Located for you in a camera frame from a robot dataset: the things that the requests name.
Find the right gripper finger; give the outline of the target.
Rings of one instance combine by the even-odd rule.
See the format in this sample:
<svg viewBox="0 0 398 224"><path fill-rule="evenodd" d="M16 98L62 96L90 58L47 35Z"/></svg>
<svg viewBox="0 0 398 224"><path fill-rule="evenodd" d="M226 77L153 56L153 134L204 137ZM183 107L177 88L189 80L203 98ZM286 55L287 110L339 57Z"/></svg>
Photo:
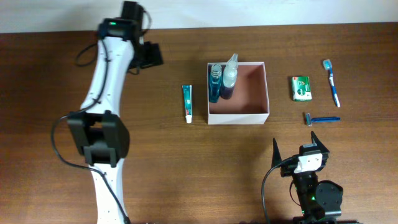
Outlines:
<svg viewBox="0 0 398 224"><path fill-rule="evenodd" d="M319 151L322 154L330 153L326 146L318 139L314 131L311 131L311 139L313 144L312 151Z"/></svg>
<svg viewBox="0 0 398 224"><path fill-rule="evenodd" d="M274 138L272 140L272 163L271 163L271 167L279 167L280 163L282 162L282 158L280 155L280 151L279 151L279 147L277 145L277 141Z"/></svg>

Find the green soap box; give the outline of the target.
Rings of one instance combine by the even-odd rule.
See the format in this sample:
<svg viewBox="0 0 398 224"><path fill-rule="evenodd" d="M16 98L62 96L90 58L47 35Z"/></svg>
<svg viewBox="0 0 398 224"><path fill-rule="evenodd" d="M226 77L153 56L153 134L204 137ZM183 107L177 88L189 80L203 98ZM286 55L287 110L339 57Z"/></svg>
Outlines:
<svg viewBox="0 0 398 224"><path fill-rule="evenodd" d="M309 77L292 77L292 98L294 101L312 100Z"/></svg>

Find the teal mouthwash bottle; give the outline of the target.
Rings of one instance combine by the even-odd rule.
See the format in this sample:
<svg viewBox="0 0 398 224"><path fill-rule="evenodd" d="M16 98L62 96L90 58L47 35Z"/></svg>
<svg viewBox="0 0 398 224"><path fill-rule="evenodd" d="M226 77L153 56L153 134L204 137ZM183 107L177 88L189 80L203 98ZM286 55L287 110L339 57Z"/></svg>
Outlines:
<svg viewBox="0 0 398 224"><path fill-rule="evenodd" d="M209 102L216 103L220 97L220 88L222 84L223 69L220 64L211 66L209 76Z"/></svg>

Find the clear spray bottle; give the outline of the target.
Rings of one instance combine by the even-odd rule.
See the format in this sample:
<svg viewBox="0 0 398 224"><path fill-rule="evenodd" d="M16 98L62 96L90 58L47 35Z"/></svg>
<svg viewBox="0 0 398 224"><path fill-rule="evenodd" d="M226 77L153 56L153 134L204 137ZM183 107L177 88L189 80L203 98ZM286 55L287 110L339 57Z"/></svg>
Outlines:
<svg viewBox="0 0 398 224"><path fill-rule="evenodd" d="M221 86L221 97L228 100L232 97L238 75L238 54L227 61L223 71L223 83Z"/></svg>

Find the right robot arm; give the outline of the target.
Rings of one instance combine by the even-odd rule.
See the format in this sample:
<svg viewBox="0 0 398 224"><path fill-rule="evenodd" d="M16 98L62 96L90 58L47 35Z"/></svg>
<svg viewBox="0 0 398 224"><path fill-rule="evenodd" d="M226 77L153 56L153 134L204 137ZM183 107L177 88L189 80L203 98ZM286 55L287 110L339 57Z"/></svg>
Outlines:
<svg viewBox="0 0 398 224"><path fill-rule="evenodd" d="M299 153L287 159L280 156L277 141L273 140L272 167L280 169L282 177L291 177L302 211L294 223L336 223L341 216L343 188L330 181L319 181L321 171L329 158L330 151L311 132L311 144L299 147Z"/></svg>

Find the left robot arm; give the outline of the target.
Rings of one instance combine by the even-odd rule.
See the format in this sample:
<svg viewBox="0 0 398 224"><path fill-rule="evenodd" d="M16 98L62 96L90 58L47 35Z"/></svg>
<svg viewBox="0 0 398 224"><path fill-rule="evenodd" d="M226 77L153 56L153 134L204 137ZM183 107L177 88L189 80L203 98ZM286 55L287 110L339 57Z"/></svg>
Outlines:
<svg viewBox="0 0 398 224"><path fill-rule="evenodd" d="M98 223L130 223L124 206L123 164L130 135L120 118L124 81L130 70L163 64L158 44L144 41L142 23L149 13L135 1L124 1L121 15L98 26L96 67L87 96L76 112L66 115L80 166L91 172Z"/></svg>

